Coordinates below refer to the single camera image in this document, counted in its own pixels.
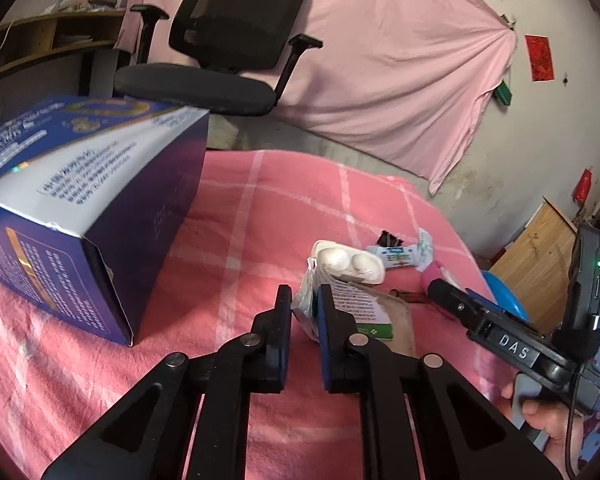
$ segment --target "blue box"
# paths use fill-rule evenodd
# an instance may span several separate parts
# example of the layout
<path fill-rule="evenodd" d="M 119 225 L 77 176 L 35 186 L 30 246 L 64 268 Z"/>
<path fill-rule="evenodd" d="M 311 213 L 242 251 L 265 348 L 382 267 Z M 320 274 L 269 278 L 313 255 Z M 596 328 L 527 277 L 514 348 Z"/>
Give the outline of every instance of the blue box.
<path fill-rule="evenodd" d="M 132 345 L 196 195 L 208 111 L 62 96 L 0 127 L 0 281 Z"/>

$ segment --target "green object on wall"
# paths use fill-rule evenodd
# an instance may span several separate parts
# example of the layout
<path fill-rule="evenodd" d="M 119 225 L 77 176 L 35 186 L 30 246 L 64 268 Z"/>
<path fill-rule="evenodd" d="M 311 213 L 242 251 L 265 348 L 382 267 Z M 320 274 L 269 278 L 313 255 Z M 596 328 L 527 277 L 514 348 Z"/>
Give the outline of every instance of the green object on wall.
<path fill-rule="evenodd" d="M 501 105 L 511 105 L 511 90 L 509 90 L 509 87 L 504 81 L 496 86 L 495 90 L 493 91 L 493 96 Z"/>

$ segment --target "chair armrest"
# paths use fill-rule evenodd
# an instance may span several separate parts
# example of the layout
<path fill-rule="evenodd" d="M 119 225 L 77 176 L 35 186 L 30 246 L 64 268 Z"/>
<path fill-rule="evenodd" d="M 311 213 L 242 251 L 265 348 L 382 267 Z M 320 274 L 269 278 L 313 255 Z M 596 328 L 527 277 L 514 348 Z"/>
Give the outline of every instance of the chair armrest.
<path fill-rule="evenodd" d="M 286 84 L 302 53 L 308 48 L 322 48 L 322 41 L 307 34 L 296 34 L 289 40 L 289 45 L 291 45 L 291 54 L 289 54 L 289 59 L 286 60 L 285 67 L 282 69 L 282 74 L 280 74 L 280 79 L 278 79 L 276 85 L 276 102 L 280 100 L 282 92 L 285 91 Z"/>
<path fill-rule="evenodd" d="M 151 49 L 151 40 L 154 37 L 155 24 L 158 20 L 168 20 L 169 15 L 160 7 L 147 4 L 132 5 L 129 10 L 139 12 L 142 16 L 142 31 L 140 32 L 136 63 L 146 63 L 149 59 L 149 49 Z"/>

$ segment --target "human hand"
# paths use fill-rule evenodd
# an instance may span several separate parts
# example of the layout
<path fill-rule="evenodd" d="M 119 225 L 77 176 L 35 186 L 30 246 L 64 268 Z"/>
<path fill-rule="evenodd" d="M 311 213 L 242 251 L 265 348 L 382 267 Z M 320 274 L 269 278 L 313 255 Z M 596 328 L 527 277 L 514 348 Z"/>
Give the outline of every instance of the human hand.
<path fill-rule="evenodd" d="M 502 397 L 502 402 L 498 403 L 497 407 L 504 416 L 512 420 L 513 383 L 507 384 L 502 389 Z M 532 428 L 544 431 L 549 435 L 549 442 L 544 449 L 544 455 L 557 467 L 562 477 L 569 480 L 564 461 L 569 409 L 561 402 L 529 399 L 522 403 L 522 415 L 525 417 L 526 423 Z M 571 466 L 576 473 L 578 471 L 578 456 L 582 448 L 582 435 L 582 417 L 576 414 L 573 418 L 571 433 Z"/>

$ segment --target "black cable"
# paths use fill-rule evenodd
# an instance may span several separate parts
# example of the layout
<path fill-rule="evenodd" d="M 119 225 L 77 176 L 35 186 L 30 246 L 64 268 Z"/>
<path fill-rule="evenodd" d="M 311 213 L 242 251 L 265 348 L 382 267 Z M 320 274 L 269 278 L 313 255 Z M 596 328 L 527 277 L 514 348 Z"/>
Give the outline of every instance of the black cable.
<path fill-rule="evenodd" d="M 578 385 L 584 371 L 586 363 L 580 365 L 574 374 L 572 381 L 571 405 L 569 406 L 569 420 L 567 422 L 566 443 L 564 445 L 564 467 L 567 470 L 567 476 L 570 480 L 576 479 L 576 473 L 571 466 L 571 433 L 573 433 L 573 418 L 576 413 L 576 400 L 578 399 Z"/>

